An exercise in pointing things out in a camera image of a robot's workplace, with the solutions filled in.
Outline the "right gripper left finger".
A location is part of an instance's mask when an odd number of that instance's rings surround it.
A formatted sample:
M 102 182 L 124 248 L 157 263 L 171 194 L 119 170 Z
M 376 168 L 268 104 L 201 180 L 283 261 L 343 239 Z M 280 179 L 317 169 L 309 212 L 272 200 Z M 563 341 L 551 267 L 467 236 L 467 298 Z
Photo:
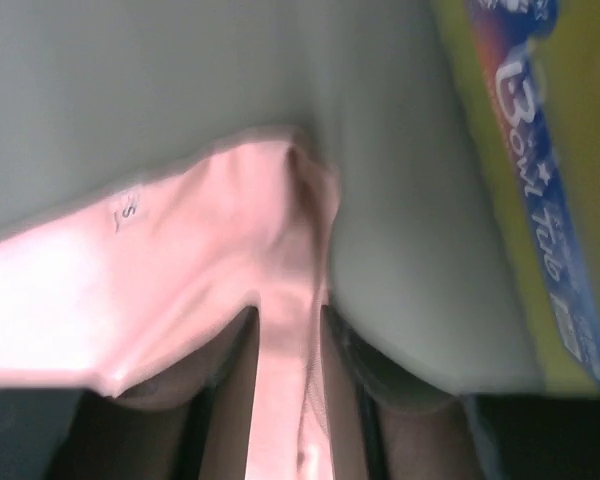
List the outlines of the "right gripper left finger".
M 0 479 L 242 479 L 258 313 L 118 398 L 0 389 Z

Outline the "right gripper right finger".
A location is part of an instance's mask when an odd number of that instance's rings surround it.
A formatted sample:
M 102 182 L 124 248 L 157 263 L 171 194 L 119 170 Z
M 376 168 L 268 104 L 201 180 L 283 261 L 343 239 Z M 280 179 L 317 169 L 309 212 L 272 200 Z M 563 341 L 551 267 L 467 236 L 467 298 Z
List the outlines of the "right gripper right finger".
M 600 398 L 454 396 L 321 310 L 337 479 L 600 479 Z

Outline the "pink t shirt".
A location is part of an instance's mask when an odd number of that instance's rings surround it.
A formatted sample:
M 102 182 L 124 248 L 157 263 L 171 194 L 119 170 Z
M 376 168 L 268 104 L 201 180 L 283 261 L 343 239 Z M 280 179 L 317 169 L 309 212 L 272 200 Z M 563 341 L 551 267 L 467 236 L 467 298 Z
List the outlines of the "pink t shirt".
M 331 478 L 318 339 L 338 205 L 334 174 L 273 128 L 0 239 L 0 389 L 118 398 L 253 307 L 242 479 Z

